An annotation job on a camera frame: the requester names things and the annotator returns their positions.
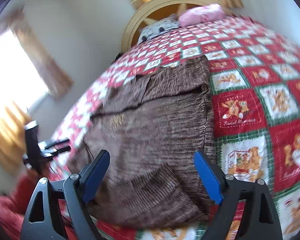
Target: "pink pillow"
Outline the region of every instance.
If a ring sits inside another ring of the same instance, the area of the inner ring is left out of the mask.
[[[226,14],[222,7],[219,4],[214,3],[187,10],[179,17],[179,23],[181,27],[186,27],[198,23],[219,20],[225,16]]]

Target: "white wall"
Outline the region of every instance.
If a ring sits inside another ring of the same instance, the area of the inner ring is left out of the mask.
[[[23,167],[20,167],[20,171],[15,176],[10,175],[0,166],[0,194],[9,194],[15,187],[16,182],[20,174],[24,171]]]
[[[62,99],[47,97],[31,111],[40,139],[47,139],[120,52],[134,9],[129,0],[40,0],[27,2],[24,10],[43,45],[74,80]]]
[[[242,0],[236,14],[251,16],[300,45],[300,9],[294,0]]]

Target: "gray pillow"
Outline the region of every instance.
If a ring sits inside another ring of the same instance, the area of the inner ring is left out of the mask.
[[[167,18],[164,18],[154,24],[144,27],[141,31],[137,44],[140,44],[143,41],[149,41],[154,37],[157,37],[161,34],[167,33],[168,31],[177,29],[179,27],[180,25],[178,20],[175,20],[174,15],[170,15]]]

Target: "screw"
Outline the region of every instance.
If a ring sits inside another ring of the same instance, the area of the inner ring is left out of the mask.
[[[39,183],[40,183],[40,184],[45,184],[47,181],[48,181],[47,178],[41,178],[41,179],[39,180]]]
[[[265,184],[265,181],[263,179],[258,179],[257,182],[260,185],[264,185]]]
[[[226,179],[227,180],[234,180],[234,176],[232,174],[227,174]]]
[[[72,174],[71,176],[70,176],[70,179],[72,179],[72,180],[76,180],[77,178],[79,178],[79,175],[78,174]]]

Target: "quilt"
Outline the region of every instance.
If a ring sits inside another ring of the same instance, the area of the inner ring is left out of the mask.
[[[224,173],[237,179],[262,178],[274,197],[283,239],[300,230],[300,47],[249,18],[226,17],[171,30],[131,48],[82,95],[57,128],[72,151],[54,169],[69,175],[75,154],[109,87],[136,75],[178,67],[191,57],[209,60],[214,108],[215,151]],[[238,205],[228,239],[234,239],[243,204]],[[97,221],[103,237],[115,240],[199,240],[206,225],[134,230]]]

